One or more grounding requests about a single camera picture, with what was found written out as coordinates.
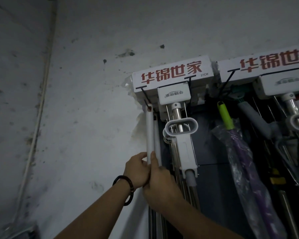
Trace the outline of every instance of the hand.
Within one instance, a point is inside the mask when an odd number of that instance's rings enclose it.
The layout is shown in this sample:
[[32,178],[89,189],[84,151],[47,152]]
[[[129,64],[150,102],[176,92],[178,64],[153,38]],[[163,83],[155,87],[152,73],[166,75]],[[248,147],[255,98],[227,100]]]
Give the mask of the hand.
[[171,204],[183,201],[183,195],[170,172],[158,166],[154,151],[150,155],[150,160],[150,181],[143,188],[144,197],[153,210],[164,214],[164,210]]
[[150,176],[150,166],[142,159],[147,156],[147,152],[142,152],[131,157],[125,164],[123,175],[127,176],[133,183],[134,189],[142,187]]

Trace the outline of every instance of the human arm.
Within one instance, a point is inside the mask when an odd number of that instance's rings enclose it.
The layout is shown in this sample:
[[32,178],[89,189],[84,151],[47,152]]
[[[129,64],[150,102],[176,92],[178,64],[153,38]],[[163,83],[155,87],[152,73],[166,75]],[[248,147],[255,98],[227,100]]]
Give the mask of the human arm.
[[[142,161],[142,158],[146,156],[146,152],[139,153],[126,163],[123,175],[132,181],[135,189],[142,187],[148,180],[150,167],[145,161]],[[108,238],[129,195],[128,182],[120,179],[61,231],[55,239]]]
[[143,188],[150,207],[162,214],[186,239],[242,239],[238,234],[217,225],[186,200],[169,171],[158,166],[155,153],[151,154],[151,175]]

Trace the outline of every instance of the green handle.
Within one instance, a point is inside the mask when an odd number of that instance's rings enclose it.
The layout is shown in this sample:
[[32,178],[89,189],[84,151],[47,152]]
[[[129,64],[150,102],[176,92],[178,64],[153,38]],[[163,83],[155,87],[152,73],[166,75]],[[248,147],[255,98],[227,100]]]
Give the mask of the green handle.
[[232,122],[232,119],[231,119],[229,113],[228,113],[226,105],[222,101],[219,101],[219,102],[217,102],[217,107],[218,107],[219,113],[223,119],[226,129],[227,130],[234,129],[235,126],[234,126],[234,123]]

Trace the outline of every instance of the white wall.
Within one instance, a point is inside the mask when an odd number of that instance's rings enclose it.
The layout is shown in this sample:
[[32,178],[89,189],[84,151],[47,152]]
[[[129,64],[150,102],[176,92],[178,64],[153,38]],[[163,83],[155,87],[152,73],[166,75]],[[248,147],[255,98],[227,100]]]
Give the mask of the white wall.
[[[29,187],[30,219],[42,237],[66,227],[146,149],[142,111],[121,87],[133,71],[298,43],[299,0],[59,0]],[[127,49],[135,55],[118,57]],[[111,238],[146,238],[145,208],[136,196]]]
[[51,2],[0,0],[0,233],[16,197],[36,121]]

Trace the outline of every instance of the logo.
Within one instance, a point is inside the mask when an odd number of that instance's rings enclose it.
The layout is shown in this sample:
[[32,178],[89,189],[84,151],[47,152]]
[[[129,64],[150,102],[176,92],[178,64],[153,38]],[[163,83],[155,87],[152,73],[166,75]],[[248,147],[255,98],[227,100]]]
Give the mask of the logo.
[[284,78],[284,79],[277,81],[275,83],[275,86],[281,85],[281,84],[286,84],[286,83],[291,83],[291,82],[296,82],[296,81],[299,81],[299,78]]
[[177,96],[177,95],[180,95],[180,94],[183,94],[183,92],[181,90],[179,90],[179,91],[172,91],[172,92],[166,94],[165,98],[169,97],[169,96]]

